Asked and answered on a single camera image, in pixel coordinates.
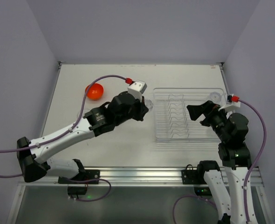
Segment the clear glass cup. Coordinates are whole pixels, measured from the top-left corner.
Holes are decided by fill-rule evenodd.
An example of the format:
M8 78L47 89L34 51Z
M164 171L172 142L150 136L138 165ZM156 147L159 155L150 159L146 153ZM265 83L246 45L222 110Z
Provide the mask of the clear glass cup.
M145 106L148 108L149 112L153 110L153 102L149 99L144 101Z
M221 105L222 95L218 92L211 92L208 96L208 100L211 100L213 103Z
M87 112L89 112L90 111L90 109L89 108L84 108L83 109L83 111L81 112L81 111L79 111L78 113L77 113L77 118L81 118L81 117L83 117Z

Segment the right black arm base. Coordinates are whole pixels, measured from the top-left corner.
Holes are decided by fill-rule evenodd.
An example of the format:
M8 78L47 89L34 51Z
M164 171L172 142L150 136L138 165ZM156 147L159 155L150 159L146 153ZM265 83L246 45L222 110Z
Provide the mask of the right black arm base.
M194 193L197 196L212 196L208 187L200 187L200 185L207 185L204 174L210 170L220 171L216 161L200 161L196 168L188 164L185 169L181 170L182 183L193 185Z

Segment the orange plastic bowl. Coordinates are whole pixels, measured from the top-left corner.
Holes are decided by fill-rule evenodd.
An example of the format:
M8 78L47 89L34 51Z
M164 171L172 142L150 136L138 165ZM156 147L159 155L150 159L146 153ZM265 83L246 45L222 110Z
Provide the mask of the orange plastic bowl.
M91 87L89 85L85 89L86 97L90 100L100 100L104 93L104 88L101 84L95 83Z

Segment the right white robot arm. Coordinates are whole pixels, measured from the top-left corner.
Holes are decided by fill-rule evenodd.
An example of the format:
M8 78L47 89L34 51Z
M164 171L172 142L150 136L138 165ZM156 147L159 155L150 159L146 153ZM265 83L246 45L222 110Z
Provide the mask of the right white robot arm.
M211 127L220 139L219 157L228 179L224 184L220 167L216 161L200 161L199 177L208 185L214 199L220 224L256 224L250 175L253 170L251 154L245 143L248 119L240 113L229 111L240 106L232 99L228 105L218 105L208 100L201 105L188 105L190 119L200 116L202 126Z

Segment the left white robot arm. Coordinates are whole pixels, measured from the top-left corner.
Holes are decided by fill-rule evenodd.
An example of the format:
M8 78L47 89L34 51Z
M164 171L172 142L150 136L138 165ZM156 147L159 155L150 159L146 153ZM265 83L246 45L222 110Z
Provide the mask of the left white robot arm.
M47 174L54 174L67 180L84 180L86 174L80 160L55 163L51 159L52 156L81 141L111 132L130 119L143 121L148 111L144 97L137 99L124 91L112 101L85 113L77 124L38 139L29 140L26 137L18 139L17 158L24 181L34 182Z

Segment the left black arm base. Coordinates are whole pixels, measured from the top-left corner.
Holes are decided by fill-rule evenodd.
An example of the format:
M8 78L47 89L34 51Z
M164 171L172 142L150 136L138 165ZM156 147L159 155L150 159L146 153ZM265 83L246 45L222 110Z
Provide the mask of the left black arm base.
M100 170L98 169L83 169L75 177L68 179L66 177L59 177L59 184L75 184L75 181L86 181L92 179L98 179L100 177ZM72 198L79 199L79 196L83 196L87 193L88 184L84 187L67 187L67 194Z

